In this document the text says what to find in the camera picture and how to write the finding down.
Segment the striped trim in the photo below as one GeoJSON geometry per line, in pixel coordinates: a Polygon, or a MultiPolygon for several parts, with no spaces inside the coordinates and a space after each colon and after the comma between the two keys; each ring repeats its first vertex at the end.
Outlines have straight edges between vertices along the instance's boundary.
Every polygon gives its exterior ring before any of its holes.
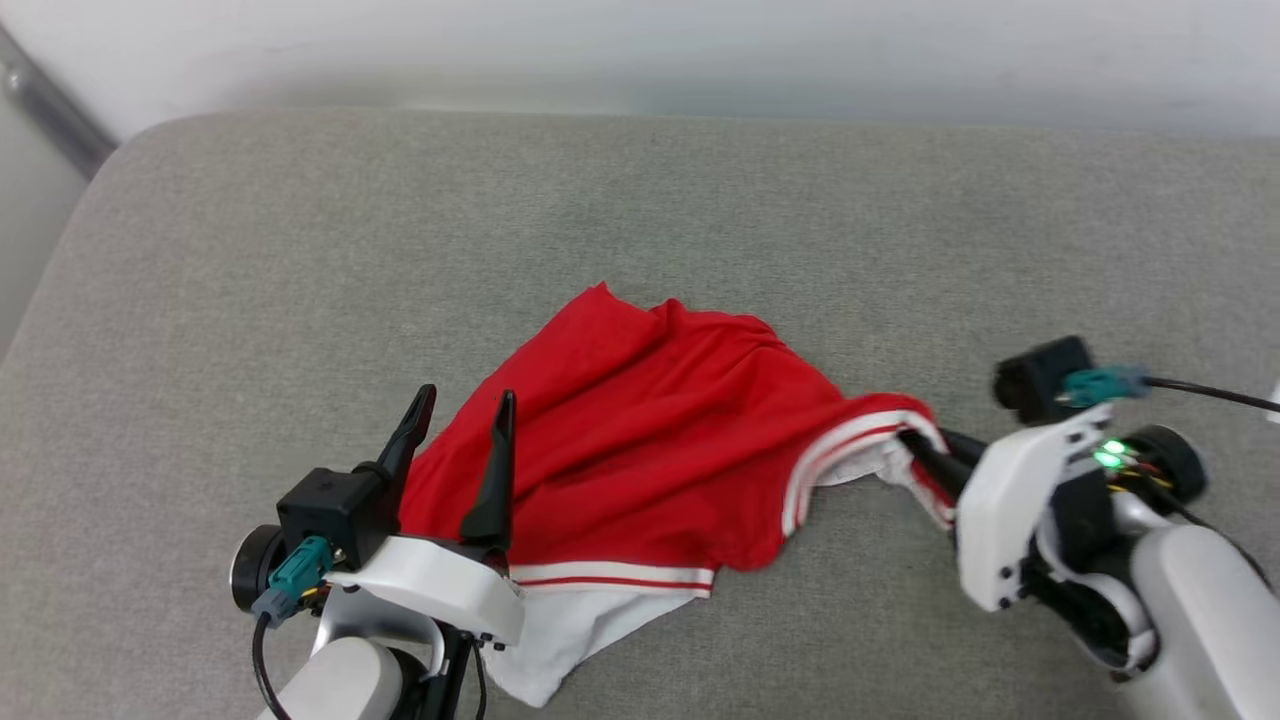
{"type": "Polygon", "coordinates": [[[632,588],[649,594],[710,597],[716,571],[707,568],[662,568],[630,562],[554,562],[513,565],[511,579],[530,591],[584,591],[632,588]]]}
{"type": "MultiPolygon", "coordinates": [[[[791,470],[786,498],[782,503],[783,537],[791,537],[796,532],[796,528],[804,523],[804,519],[809,514],[809,497],[813,493],[814,486],[818,484],[818,478],[824,471],[852,455],[865,452],[877,446],[893,443],[893,446],[901,448],[895,434],[904,425],[919,430],[934,447],[946,451],[947,446],[942,441],[942,434],[938,433],[937,427],[928,418],[914,410],[869,413],[836,425],[814,441],[800,455],[800,460],[796,461],[795,468],[791,470]]],[[[873,473],[892,470],[883,457],[878,460],[881,461],[869,462],[867,470],[873,473]]],[[[910,484],[914,491],[918,483],[910,484]]]]}

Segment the white wall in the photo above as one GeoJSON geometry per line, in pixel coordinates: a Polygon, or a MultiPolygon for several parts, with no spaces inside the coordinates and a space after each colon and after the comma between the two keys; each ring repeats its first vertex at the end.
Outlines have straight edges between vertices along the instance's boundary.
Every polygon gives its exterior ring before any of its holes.
{"type": "Polygon", "coordinates": [[[1280,0],[0,0],[118,138],[376,104],[1280,133],[1280,0]]]}
{"type": "Polygon", "coordinates": [[[84,184],[0,96],[0,361],[84,184]]]}

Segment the couch cushion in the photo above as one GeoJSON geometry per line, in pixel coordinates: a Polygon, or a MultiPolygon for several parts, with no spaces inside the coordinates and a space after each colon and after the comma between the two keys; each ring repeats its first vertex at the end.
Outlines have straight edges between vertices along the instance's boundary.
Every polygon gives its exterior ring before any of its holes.
{"type": "MultiPolygon", "coordinates": [[[[847,392],[1012,428],[992,363],[1098,359],[1267,392],[1280,143],[1028,129],[301,110],[183,120],[90,187],[0,366],[0,715],[251,717],[239,539],[315,465],[434,430],[584,287],[751,313],[847,392]]],[[[1272,570],[1280,427],[1157,393],[1198,510],[1272,570]]],[[[1094,717],[1048,611],[987,615],[905,492],[831,488],[764,571],[492,717],[1094,717]]],[[[274,633],[279,684],[314,620],[274,633]]],[[[467,679],[460,716],[470,715],[467,679]]]]}

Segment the teal connector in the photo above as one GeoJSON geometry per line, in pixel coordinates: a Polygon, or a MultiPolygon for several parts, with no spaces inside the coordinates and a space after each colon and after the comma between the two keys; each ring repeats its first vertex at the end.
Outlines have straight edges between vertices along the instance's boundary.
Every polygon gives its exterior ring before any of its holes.
{"type": "Polygon", "coordinates": [[[284,592],[293,602],[302,600],[302,593],[320,584],[325,573],[333,570],[333,551],[329,543],[317,536],[302,541],[284,559],[284,562],[268,579],[271,589],[284,592]]]}
{"type": "Polygon", "coordinates": [[[1120,397],[1147,397],[1151,388],[1143,382],[1146,368],[1137,365],[1111,365],[1093,370],[1079,370],[1062,383],[1061,405],[1093,407],[1120,397]]]}

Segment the red fabric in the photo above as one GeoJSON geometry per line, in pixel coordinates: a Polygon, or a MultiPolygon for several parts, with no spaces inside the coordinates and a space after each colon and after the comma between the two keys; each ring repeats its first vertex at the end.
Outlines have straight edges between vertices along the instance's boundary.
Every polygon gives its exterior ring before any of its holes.
{"type": "Polygon", "coordinates": [[[506,388],[517,398],[513,565],[760,568],[786,539],[785,495],[810,442],[867,413],[929,416],[900,395],[845,398],[756,318],[676,300],[646,311],[600,284],[503,363],[413,461],[402,532],[457,537],[506,388]]]}

